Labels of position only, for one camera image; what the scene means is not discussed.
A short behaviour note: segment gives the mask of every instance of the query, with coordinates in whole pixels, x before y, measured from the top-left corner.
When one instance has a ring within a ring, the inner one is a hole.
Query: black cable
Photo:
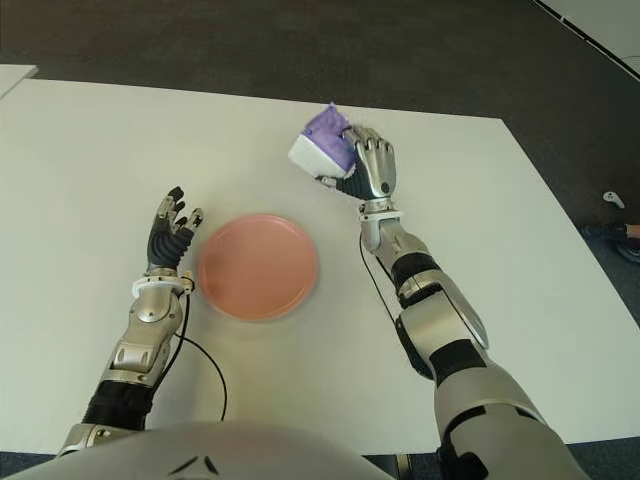
[[[387,302],[384,301],[384,297],[382,296],[382,292],[380,291],[380,288],[378,287],[378,283],[376,282],[376,279],[373,278],[373,273],[371,273],[371,269],[369,268],[369,265],[367,265],[367,261],[364,259],[364,252],[362,251],[362,234],[360,234],[360,237],[358,238],[358,246],[360,247],[360,258],[362,259],[362,263],[364,263],[364,268],[366,268],[367,272],[369,272],[369,276],[371,277],[371,281],[373,282],[373,286],[376,287],[376,292],[378,292],[378,296],[380,297],[380,300],[382,300],[382,304],[384,305],[385,310],[389,314],[389,318],[391,319],[391,323],[393,323],[394,326],[395,326],[396,321],[393,319],[393,315],[391,315],[391,310],[389,310],[389,307],[387,306]]]
[[[175,363],[176,358],[178,358],[178,354],[182,349],[182,344],[184,343],[184,334],[187,333],[187,323],[189,323],[190,308],[191,308],[191,297],[187,295],[186,306],[184,309],[184,321],[182,322],[182,331],[180,332],[180,335],[178,335],[178,337],[180,337],[180,340],[178,341],[178,346],[176,347],[175,352],[173,352],[173,355],[171,356],[171,360],[169,360],[169,363],[167,364],[166,368],[162,371],[162,373],[160,374],[160,377],[158,377],[158,382],[156,383],[155,387],[153,387],[153,393],[157,392],[158,388],[160,388],[162,381],[167,376],[167,373],[169,373],[169,370],[171,370],[171,367],[173,367],[173,364]]]
[[[222,405],[222,415],[220,416],[220,421],[224,421],[224,418],[227,415],[227,398],[228,398],[228,393],[227,393],[227,382],[224,379],[224,375],[222,374],[222,370],[220,370],[220,367],[218,366],[218,363],[214,360],[214,358],[211,356],[211,354],[209,354],[209,352],[207,352],[205,350],[205,348],[200,345],[198,342],[196,342],[195,340],[191,340],[189,337],[185,337],[182,336],[180,337],[181,340],[184,340],[187,343],[190,343],[191,345],[193,345],[194,347],[196,347],[198,350],[200,350],[200,352],[202,352],[202,354],[207,357],[209,359],[209,361],[213,364],[214,367],[216,367],[216,370],[218,371],[218,375],[220,375],[220,380],[222,381],[222,390],[224,392],[224,404]]]

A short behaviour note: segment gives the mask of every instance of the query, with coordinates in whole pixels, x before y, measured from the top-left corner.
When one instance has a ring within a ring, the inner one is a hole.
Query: pink plate
[[[248,215],[218,229],[198,264],[200,288],[216,308],[241,320],[279,317],[309,294],[318,271],[309,236],[275,215]]]

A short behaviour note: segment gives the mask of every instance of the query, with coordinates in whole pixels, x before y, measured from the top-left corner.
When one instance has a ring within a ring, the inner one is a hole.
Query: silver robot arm
[[[153,397],[166,374],[171,337],[182,324],[179,298],[190,295],[190,272],[178,264],[202,222],[202,210],[175,221],[184,202],[180,187],[162,200],[147,245],[147,270],[133,284],[129,325],[116,344],[82,423],[74,425],[59,456],[144,430]]]
[[[344,138],[357,154],[346,179],[319,178],[363,200],[361,239],[394,284],[403,312],[396,320],[415,370],[435,382],[435,414],[447,479],[587,478],[524,390],[487,354],[480,318],[426,245],[400,224],[391,201],[393,147],[355,126]]]

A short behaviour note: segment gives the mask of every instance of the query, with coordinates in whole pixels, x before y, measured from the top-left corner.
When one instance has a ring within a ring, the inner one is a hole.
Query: white table
[[[0,100],[24,78],[38,71],[34,65],[0,65]]]
[[[151,217],[177,184],[206,214],[185,267],[218,227],[253,212],[297,222],[318,251],[315,290],[273,323],[225,318],[196,293],[189,333],[225,372],[229,418],[362,454],[438,446],[433,385],[409,366],[358,255],[357,202],[287,160],[321,108],[43,80],[0,103],[0,449],[54,452],[80,420],[125,328]],[[343,111],[393,141],[405,227],[562,438],[640,434],[638,328],[505,125]],[[150,424],[215,420],[221,400],[215,371],[186,345]]]

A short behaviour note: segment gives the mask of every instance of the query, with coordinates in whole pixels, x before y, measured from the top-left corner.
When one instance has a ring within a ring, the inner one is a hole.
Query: floor
[[[36,64],[39,78],[499,117],[574,222],[640,221],[640,83],[531,0],[1,0],[0,12],[0,63]],[[590,247],[640,322],[640,267]],[[640,440],[572,448],[594,478],[640,477]],[[27,457],[3,454],[0,474],[11,458]],[[432,457],[416,462],[427,478]]]

